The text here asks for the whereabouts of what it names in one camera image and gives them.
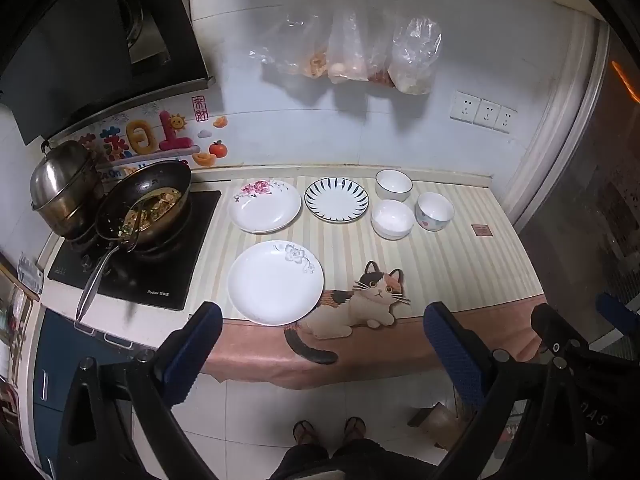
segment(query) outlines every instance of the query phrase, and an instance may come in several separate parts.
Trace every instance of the calico cat sticker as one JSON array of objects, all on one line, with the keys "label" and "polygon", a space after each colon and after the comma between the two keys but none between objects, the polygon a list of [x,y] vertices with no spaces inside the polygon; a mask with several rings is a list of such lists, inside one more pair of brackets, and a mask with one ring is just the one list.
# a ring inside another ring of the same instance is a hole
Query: calico cat sticker
[{"label": "calico cat sticker", "polygon": [[404,296],[404,274],[400,269],[390,273],[380,271],[374,261],[367,263],[364,274],[353,285],[353,290],[326,290],[314,309],[285,328],[285,337],[291,349],[319,364],[332,364],[338,359],[334,352],[310,348],[296,329],[316,339],[331,339],[351,335],[357,325],[378,328],[390,326],[396,318],[391,307],[396,303],[409,303]]}]

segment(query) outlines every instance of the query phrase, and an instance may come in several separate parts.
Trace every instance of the frying pan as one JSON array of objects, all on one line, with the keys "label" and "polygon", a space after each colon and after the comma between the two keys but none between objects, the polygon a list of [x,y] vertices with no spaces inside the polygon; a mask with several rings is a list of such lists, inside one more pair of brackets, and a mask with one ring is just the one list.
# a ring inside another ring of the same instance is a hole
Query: frying pan
[{"label": "frying pan", "polygon": [[[102,274],[111,256],[121,247],[126,247],[126,250],[130,251],[137,244],[152,244],[155,238],[167,231],[175,219],[180,216],[180,212],[187,203],[190,184],[191,170],[189,167],[178,160],[166,160],[145,166],[114,186],[100,205],[95,218],[95,231],[98,236],[110,241],[110,249],[98,261],[86,282],[76,309],[77,321],[84,317],[94,300]],[[129,235],[119,236],[127,212],[134,208],[141,199],[163,187],[172,187],[181,193],[177,202],[148,227],[140,229],[136,240],[129,240]]]}]

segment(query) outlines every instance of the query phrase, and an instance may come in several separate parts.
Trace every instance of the foot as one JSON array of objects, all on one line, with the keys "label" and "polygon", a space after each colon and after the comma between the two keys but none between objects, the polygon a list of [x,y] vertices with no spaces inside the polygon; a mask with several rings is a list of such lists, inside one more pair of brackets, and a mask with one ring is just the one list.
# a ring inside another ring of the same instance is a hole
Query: foot
[{"label": "foot", "polygon": [[293,438],[296,444],[320,444],[318,434],[308,420],[299,420],[293,427]]},{"label": "foot", "polygon": [[347,419],[344,425],[344,439],[342,445],[350,443],[352,440],[364,438],[367,434],[367,427],[359,416],[352,416]]}]

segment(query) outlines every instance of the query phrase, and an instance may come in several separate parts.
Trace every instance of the kitchen counter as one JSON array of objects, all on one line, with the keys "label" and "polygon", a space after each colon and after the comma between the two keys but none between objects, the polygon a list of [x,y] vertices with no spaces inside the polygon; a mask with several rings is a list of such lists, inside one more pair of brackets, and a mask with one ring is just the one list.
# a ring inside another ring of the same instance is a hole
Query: kitchen counter
[{"label": "kitchen counter", "polygon": [[[283,178],[302,195],[314,176]],[[415,182],[407,203],[425,191],[439,192],[453,203],[456,214],[444,230],[431,233],[415,225],[398,241],[378,237],[370,226],[370,211],[379,201],[372,178],[353,178],[370,197],[363,218],[350,224],[329,224],[303,204],[288,227],[268,235],[236,228],[226,213],[233,192],[251,179],[204,182],[193,191],[220,190],[222,197],[210,222],[194,268],[185,309],[156,307],[97,296],[83,323],[140,344],[157,347],[180,328],[203,301],[217,303],[225,317],[220,340],[203,371],[218,380],[270,381],[306,388],[343,380],[365,379],[420,371],[438,365],[421,329],[424,307],[443,301],[467,328],[477,330],[488,346],[507,349],[521,360],[533,357],[539,340],[530,328],[533,307],[544,301],[542,288],[500,205],[488,188],[459,184]],[[486,224],[492,236],[476,236],[472,224]],[[410,304],[396,304],[391,327],[356,327],[347,338],[303,341],[339,355],[331,366],[319,365],[293,353],[281,327],[248,322],[230,304],[226,277],[232,262],[246,248],[264,240],[292,240],[312,251],[324,271],[326,289],[351,290],[369,260],[385,272],[404,272],[404,294]],[[55,243],[45,274],[62,240]],[[74,318],[81,291],[46,279],[42,304]]]}]

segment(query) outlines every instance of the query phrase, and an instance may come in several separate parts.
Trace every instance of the wok handle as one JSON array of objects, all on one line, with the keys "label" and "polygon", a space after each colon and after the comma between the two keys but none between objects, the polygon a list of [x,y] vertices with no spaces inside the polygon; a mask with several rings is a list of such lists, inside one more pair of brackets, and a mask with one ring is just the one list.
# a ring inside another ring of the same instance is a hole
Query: wok handle
[{"label": "wok handle", "polygon": [[98,292],[98,287],[100,286],[100,280],[102,279],[102,275],[104,274],[104,268],[109,263],[109,259],[111,256],[120,248],[119,245],[116,245],[113,249],[109,250],[95,266],[94,272],[89,276],[89,280],[86,282],[84,286],[84,290],[82,291],[82,296],[80,296],[80,301],[78,303],[78,308],[76,308],[76,321],[81,321],[86,314],[86,311],[89,310],[89,307],[94,301],[96,292]]}]

